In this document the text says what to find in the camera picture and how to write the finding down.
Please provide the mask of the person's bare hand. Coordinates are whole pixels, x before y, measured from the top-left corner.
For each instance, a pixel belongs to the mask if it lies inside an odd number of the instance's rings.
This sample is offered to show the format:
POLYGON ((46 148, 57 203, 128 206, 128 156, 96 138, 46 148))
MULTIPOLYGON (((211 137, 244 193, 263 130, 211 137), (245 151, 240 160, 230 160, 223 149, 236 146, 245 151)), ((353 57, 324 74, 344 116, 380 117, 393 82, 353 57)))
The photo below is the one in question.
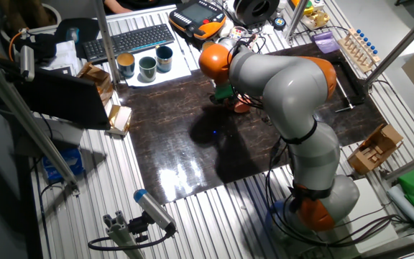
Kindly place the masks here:
POLYGON ((131 9, 122 6, 117 0, 103 0, 103 4, 114 14, 132 12, 131 9))

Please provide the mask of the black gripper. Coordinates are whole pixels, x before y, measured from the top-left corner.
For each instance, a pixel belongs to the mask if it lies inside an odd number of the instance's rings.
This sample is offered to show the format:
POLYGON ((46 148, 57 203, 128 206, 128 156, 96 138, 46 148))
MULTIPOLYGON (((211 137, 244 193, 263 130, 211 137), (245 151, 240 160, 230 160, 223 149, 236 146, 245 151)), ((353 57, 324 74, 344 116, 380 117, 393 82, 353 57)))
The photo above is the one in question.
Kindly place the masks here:
POLYGON ((226 98, 222 98, 222 99, 217 99, 216 96, 210 95, 209 96, 209 100, 212 104, 215 105, 223 105, 223 106, 233 106, 234 105, 234 100, 232 99, 231 96, 226 97, 226 98))

